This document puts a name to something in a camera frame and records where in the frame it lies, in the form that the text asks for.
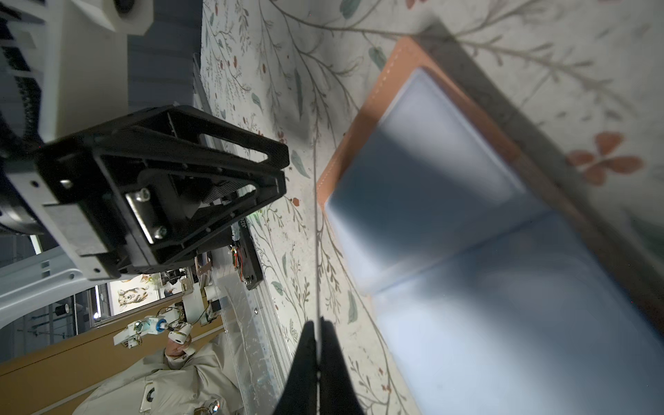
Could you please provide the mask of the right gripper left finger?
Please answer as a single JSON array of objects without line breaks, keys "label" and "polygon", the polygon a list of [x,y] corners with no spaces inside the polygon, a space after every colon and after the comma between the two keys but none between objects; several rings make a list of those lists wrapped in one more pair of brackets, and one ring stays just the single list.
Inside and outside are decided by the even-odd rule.
[{"label": "right gripper left finger", "polygon": [[311,415],[317,405],[317,355],[315,325],[304,325],[292,367],[273,415]]}]

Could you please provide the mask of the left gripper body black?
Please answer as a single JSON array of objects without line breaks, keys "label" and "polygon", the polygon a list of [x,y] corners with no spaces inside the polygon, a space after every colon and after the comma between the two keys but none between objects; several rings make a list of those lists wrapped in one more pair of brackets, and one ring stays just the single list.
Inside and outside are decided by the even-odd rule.
[{"label": "left gripper body black", "polygon": [[91,279],[155,271],[133,194],[156,159],[153,139],[64,139],[4,161],[4,174],[38,223]]}]

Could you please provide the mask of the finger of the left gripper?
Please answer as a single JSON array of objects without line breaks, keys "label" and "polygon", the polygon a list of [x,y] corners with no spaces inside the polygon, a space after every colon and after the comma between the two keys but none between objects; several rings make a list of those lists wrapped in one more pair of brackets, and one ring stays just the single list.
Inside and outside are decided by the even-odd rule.
[{"label": "finger of the left gripper", "polygon": [[109,273],[155,273],[193,262],[229,243],[237,221],[285,195],[271,165],[106,165],[114,243]]},{"label": "finger of the left gripper", "polygon": [[262,163],[267,166],[285,169],[290,165],[290,155],[286,145],[243,130],[191,105],[146,108],[79,131],[77,135],[97,137],[131,127],[143,127],[148,131],[163,133],[196,145],[202,143],[201,136],[210,136],[264,154],[266,159]]}]

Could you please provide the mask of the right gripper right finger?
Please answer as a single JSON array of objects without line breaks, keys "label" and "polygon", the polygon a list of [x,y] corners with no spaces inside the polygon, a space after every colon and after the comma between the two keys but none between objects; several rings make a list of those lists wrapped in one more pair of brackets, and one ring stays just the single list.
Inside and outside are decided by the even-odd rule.
[{"label": "right gripper right finger", "polygon": [[332,322],[321,319],[320,414],[363,415]]}]

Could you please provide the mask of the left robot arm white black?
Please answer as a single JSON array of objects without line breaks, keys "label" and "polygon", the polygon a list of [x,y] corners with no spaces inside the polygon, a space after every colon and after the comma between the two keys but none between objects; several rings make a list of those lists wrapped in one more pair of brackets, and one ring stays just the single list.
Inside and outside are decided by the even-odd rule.
[{"label": "left robot arm white black", "polygon": [[191,266],[285,195],[286,145],[188,105],[135,112],[1,162],[2,234],[56,248],[1,270],[9,324],[95,285]]}]

